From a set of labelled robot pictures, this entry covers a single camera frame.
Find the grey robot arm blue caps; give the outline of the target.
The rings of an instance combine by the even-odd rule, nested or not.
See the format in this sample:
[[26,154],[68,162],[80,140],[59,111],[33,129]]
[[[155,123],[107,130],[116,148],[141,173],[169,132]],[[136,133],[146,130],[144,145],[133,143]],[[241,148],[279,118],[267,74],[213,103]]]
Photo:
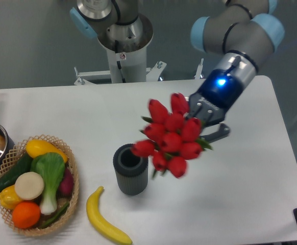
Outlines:
[[[200,88],[189,97],[187,117],[218,125],[203,136],[214,142],[229,135],[225,115],[253,80],[266,59],[278,48],[285,30],[273,16],[277,1],[226,1],[217,17],[201,17],[190,32],[191,45],[222,59]],[[140,14],[138,1],[77,1],[70,10],[77,29],[97,39],[106,50],[113,83],[158,80],[162,65],[146,66],[146,48],[153,38],[153,26]]]

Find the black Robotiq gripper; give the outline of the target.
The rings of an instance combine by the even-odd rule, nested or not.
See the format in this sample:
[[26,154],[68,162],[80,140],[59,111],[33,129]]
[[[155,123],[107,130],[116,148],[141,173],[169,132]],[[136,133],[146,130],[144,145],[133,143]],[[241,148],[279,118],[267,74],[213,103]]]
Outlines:
[[189,118],[201,120],[205,126],[218,124],[217,131],[200,138],[213,143],[230,135],[230,127],[220,123],[242,94],[242,83],[226,70],[215,69],[198,90],[189,96]]

